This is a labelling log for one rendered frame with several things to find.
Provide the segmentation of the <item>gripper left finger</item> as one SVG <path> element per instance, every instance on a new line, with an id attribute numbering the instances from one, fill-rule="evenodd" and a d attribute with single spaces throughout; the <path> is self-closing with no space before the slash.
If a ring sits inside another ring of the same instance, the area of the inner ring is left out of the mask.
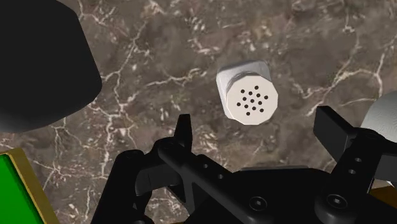
<path id="1" fill-rule="evenodd" d="M 176 224 L 248 224 L 231 177 L 209 157 L 192 153 L 191 119 L 183 114 L 174 135 L 155 141 L 149 153 L 126 150 L 116 156 L 90 224 L 155 224 L 145 210 L 160 188 L 188 211 Z"/>

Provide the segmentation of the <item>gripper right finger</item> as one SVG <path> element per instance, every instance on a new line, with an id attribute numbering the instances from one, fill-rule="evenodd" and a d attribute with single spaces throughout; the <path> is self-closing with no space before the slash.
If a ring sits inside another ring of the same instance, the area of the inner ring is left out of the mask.
<path id="1" fill-rule="evenodd" d="M 397 208 L 370 195 L 375 179 L 397 182 L 397 143 L 372 129 L 353 127 L 329 106 L 319 106 L 314 135 L 336 166 L 316 196 L 323 224 L 397 223 Z"/>

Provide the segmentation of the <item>white rounded object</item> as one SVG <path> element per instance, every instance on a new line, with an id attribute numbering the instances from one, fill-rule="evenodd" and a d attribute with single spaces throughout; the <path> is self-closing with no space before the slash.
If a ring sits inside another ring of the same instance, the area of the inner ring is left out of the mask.
<path id="1" fill-rule="evenodd" d="M 361 128 L 374 130 L 397 143 L 397 90 L 381 96 L 369 107 Z"/>

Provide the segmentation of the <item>white salt shaker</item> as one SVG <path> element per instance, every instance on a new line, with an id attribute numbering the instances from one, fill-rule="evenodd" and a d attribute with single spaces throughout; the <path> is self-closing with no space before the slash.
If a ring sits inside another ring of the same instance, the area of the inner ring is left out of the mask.
<path id="1" fill-rule="evenodd" d="M 278 107 L 278 93 L 264 61 L 224 66 L 216 74 L 216 84 L 226 117 L 243 125 L 268 121 Z"/>

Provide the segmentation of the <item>green box with gold rim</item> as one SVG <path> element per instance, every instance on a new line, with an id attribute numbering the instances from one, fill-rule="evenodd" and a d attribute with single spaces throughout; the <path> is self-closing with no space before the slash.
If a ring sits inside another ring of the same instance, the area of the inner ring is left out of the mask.
<path id="1" fill-rule="evenodd" d="M 21 148 L 0 152 L 0 224 L 60 224 Z"/>

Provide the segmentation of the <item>large black rounded object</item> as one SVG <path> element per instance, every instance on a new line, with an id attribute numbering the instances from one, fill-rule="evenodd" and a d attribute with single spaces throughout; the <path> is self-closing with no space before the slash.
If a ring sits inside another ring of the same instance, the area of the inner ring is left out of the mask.
<path id="1" fill-rule="evenodd" d="M 77 14 L 58 0 L 0 0 L 0 132 L 45 127 L 102 81 Z"/>

